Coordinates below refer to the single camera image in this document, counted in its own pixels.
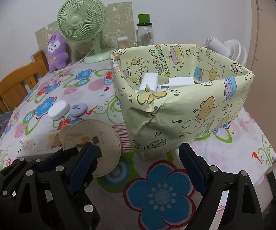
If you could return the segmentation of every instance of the purple plush toy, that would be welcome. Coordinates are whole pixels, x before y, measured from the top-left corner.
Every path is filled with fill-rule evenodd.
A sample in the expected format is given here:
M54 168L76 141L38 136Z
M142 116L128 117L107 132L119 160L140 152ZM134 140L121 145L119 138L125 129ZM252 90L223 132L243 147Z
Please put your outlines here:
M67 40L61 33L53 34L47 46L47 61L50 72L60 70L66 67L68 54L66 52Z

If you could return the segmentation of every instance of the green cap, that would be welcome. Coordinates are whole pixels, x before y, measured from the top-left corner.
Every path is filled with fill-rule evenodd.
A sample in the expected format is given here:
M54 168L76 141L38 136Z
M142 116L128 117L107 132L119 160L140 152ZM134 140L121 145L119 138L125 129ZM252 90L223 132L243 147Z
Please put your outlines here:
M150 23L150 14L138 15L139 23Z

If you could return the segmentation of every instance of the green fan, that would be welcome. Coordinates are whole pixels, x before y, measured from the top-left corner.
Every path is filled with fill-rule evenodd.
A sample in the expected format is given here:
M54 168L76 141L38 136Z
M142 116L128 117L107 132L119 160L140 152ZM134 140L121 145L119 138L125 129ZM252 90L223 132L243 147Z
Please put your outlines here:
M99 35L105 22L105 8L100 0L67 0L57 16L60 33L70 41L92 41L93 55L85 63L109 58L111 49L101 50Z

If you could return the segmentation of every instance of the round wooden disc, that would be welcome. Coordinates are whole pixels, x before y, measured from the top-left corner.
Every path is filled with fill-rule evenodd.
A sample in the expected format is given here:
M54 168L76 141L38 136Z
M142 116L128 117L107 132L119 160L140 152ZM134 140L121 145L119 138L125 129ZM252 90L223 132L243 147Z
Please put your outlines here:
M102 157L94 177L107 175L118 164L121 156L121 143L116 132L107 124L98 120L81 120L74 124L66 134L65 149L77 144L90 142L100 147Z
M66 125L62 126L62 128L59 131L58 138L59 138L60 143L63 146L63 150L65 150L66 134L68 133L69 129L71 129L71 127L72 127L71 124L66 124Z

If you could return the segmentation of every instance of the fan grille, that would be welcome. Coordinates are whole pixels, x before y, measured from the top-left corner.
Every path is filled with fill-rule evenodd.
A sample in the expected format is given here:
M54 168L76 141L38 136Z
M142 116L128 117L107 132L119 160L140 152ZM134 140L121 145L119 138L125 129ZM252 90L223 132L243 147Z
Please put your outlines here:
M105 22L105 9L100 0L67 0L57 16L60 33L72 41L93 39Z

